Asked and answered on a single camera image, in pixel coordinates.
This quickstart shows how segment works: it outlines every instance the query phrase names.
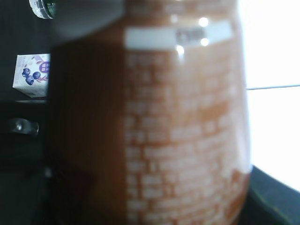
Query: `black surface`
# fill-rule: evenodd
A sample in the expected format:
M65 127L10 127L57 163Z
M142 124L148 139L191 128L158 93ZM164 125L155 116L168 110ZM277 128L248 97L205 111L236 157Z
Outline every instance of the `black surface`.
M28 0L0 0L0 101L32 99L12 88L16 57L50 52L49 23L32 12Z

